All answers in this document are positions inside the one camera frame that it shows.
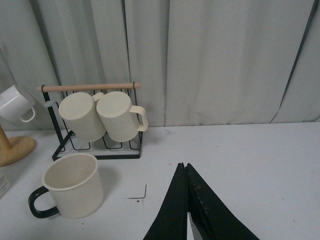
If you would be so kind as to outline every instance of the curtain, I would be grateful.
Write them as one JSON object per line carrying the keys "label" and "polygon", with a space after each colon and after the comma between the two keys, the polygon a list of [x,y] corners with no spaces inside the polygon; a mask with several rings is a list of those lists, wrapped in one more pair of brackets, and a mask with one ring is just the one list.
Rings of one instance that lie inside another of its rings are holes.
{"label": "curtain", "polygon": [[315,121],[318,12],[287,87],[313,3],[0,1],[0,92],[18,84],[37,102],[33,121],[0,123],[52,129],[41,85],[128,82],[150,126]]}

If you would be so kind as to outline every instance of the wooden stand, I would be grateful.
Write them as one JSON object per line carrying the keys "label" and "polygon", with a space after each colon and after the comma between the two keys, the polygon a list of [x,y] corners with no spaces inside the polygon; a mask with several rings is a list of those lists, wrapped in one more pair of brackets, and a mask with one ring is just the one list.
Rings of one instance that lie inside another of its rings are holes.
{"label": "wooden stand", "polygon": [[35,140],[29,136],[16,136],[8,139],[0,125],[0,167],[23,159],[35,146]]}

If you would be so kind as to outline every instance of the mug handle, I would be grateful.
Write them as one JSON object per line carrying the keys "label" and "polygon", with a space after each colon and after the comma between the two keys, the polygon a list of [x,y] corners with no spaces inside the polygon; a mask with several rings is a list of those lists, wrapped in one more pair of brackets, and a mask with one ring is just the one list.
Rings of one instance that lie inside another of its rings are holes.
{"label": "mug handle", "polygon": [[144,132],[148,128],[148,121],[146,117],[146,110],[142,106],[133,105],[130,109],[130,113],[140,114],[142,116],[142,124],[139,124],[137,131]]}
{"label": "mug handle", "polygon": [[97,102],[100,98],[102,98],[105,94],[103,92],[98,92],[92,96],[93,101]]}
{"label": "mug handle", "polygon": [[27,120],[23,119],[23,118],[20,116],[19,119],[20,119],[22,122],[28,123],[28,122],[30,122],[32,119],[35,118],[35,116],[36,116],[35,108],[32,107],[31,109],[32,109],[32,112],[33,112],[33,116],[32,116],[31,118],[27,119]]}
{"label": "mug handle", "polygon": [[29,203],[30,211],[33,214],[33,216],[35,216],[38,219],[45,219],[59,213],[59,210],[56,206],[44,211],[40,211],[36,209],[35,207],[36,199],[40,197],[42,194],[45,194],[47,192],[49,192],[49,190],[45,186],[42,186],[42,187],[39,187],[37,190],[35,190],[33,193],[31,193],[31,195],[29,196],[28,203]]}

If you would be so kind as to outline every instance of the cream mug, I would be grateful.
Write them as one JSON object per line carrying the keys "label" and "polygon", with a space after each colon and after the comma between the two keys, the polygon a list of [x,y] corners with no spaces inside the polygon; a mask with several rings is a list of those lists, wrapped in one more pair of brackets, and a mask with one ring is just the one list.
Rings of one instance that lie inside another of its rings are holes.
{"label": "cream mug", "polygon": [[[58,213],[68,219],[83,218],[95,212],[104,199],[98,160],[87,153],[70,154],[53,162],[43,174],[42,184],[28,199],[32,214],[39,219]],[[56,206],[36,209],[36,199],[47,192]]]}
{"label": "cream mug", "polygon": [[[108,133],[116,142],[126,142],[133,139],[139,131],[148,128],[146,110],[141,106],[132,105],[130,97],[121,91],[109,92],[97,96],[96,111]],[[142,116],[139,124],[137,114]]]}
{"label": "cream mug", "polygon": [[[12,85],[0,94],[0,116],[12,122],[20,119],[24,123],[30,122],[36,116],[34,98],[22,87]],[[22,116],[32,110],[32,117],[24,119]]]}
{"label": "cream mug", "polygon": [[87,142],[100,139],[106,129],[96,111],[96,101],[102,92],[91,96],[85,92],[76,92],[62,100],[59,114],[76,136]]}

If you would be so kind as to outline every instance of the mug rim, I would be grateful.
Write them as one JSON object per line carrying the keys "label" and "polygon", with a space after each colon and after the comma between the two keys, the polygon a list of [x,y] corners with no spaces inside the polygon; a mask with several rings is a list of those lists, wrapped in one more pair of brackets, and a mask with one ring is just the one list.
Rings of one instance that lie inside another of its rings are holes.
{"label": "mug rim", "polygon": [[[73,156],[77,156],[77,155],[81,155],[81,156],[87,156],[87,157],[90,157],[94,163],[95,163],[95,167],[94,167],[94,170],[92,171],[92,173],[86,178],[84,179],[83,181],[77,183],[76,185],[73,185],[73,186],[68,186],[68,187],[62,187],[62,188],[56,188],[56,187],[52,187],[52,186],[49,186],[46,182],[45,182],[45,177],[48,173],[48,171],[56,164],[58,164],[59,162],[65,160],[66,158],[69,158],[69,157],[73,157]],[[68,190],[72,190],[72,189],[75,189],[81,185],[83,185],[84,183],[86,183],[89,179],[91,179],[93,177],[94,174],[96,174],[98,170],[98,159],[92,155],[92,154],[89,154],[89,153],[72,153],[72,154],[69,154],[69,155],[66,155],[66,156],[63,156],[59,159],[57,159],[56,161],[54,161],[47,169],[46,171],[44,172],[44,174],[42,175],[42,184],[43,186],[45,186],[47,189],[49,189],[50,191],[56,191],[56,192],[62,192],[62,191],[68,191]]]}

